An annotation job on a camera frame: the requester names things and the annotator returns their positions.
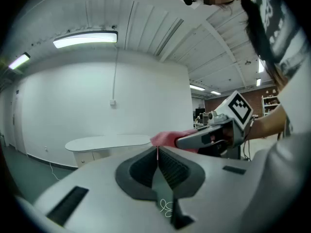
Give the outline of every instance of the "black and white t-shirt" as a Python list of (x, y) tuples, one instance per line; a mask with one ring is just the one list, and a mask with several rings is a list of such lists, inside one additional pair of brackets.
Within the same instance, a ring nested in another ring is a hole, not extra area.
[[(289, 80), (302, 65), (311, 68), (311, 48), (302, 27), (281, 0), (252, 0), (259, 6), (261, 21), (276, 59), (276, 67)], [(292, 126), (287, 118), (284, 136), (290, 135)]]

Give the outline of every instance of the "fluorescent ceiling light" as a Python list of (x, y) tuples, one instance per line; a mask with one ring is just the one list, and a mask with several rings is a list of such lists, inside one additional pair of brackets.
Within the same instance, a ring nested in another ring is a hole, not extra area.
[(258, 62), (259, 62), (259, 68), (258, 68), (258, 73), (261, 73), (261, 72), (263, 72), (264, 71), (264, 67), (263, 67), (263, 65), (265, 65), (266, 64), (266, 62), (263, 60), (263, 61), (261, 61), (260, 59), (258, 59)]
[(53, 41), (54, 45), (60, 49), (67, 46), (72, 46), (82, 43), (94, 43), (94, 42), (117, 42), (118, 32), (117, 31), (94, 31), (75, 33), (67, 35)]
[(260, 83), (261, 83), (261, 79), (257, 79), (256, 86), (260, 86)]
[(195, 85), (190, 85), (190, 88), (192, 89), (196, 89), (196, 90), (199, 90), (199, 91), (204, 91), (205, 89), (204, 88), (201, 88), (201, 87), (198, 87), (198, 86), (195, 86)]
[(221, 93), (217, 92), (217, 91), (211, 91), (212, 94), (215, 94), (215, 95), (220, 95)]
[(22, 56), (20, 56), (15, 61), (13, 61), (9, 65), (9, 67), (10, 67), (10, 69), (15, 69), (16, 67), (20, 66), (21, 64), (23, 64), (24, 62), (28, 61), (29, 59), (30, 59), (30, 55), (25, 52), (25, 53), (23, 53)]

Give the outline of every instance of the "person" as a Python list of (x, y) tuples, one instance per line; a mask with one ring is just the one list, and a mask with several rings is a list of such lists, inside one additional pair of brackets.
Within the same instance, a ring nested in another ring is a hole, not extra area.
[[(226, 7), (234, 0), (202, 0), (207, 5)], [(256, 54), (279, 92), (302, 66), (311, 66), (310, 44), (293, 13), (282, 0), (240, 0), (248, 15), (246, 32)], [(267, 137), (283, 132), (289, 136), (293, 127), (279, 105), (270, 114), (255, 119), (251, 131), (246, 128), (245, 140)], [(227, 139), (230, 130), (224, 130)]]

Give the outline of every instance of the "white table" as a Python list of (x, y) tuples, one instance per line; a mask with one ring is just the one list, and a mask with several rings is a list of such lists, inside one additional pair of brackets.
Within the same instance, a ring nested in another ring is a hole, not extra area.
[(141, 149), (150, 146), (150, 137), (137, 134), (103, 135), (80, 138), (68, 142), (65, 148), (72, 151), (78, 167), (110, 155), (109, 150), (124, 152), (130, 147)]

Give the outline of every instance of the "pink cloth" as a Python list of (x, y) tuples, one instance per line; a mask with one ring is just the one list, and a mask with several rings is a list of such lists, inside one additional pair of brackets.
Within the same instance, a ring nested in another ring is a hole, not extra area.
[[(163, 131), (156, 136), (150, 138), (153, 146), (168, 146), (176, 148), (175, 141), (181, 137), (198, 132), (197, 130), (185, 130), (185, 131)], [(188, 149), (185, 151), (197, 153), (198, 149)]]

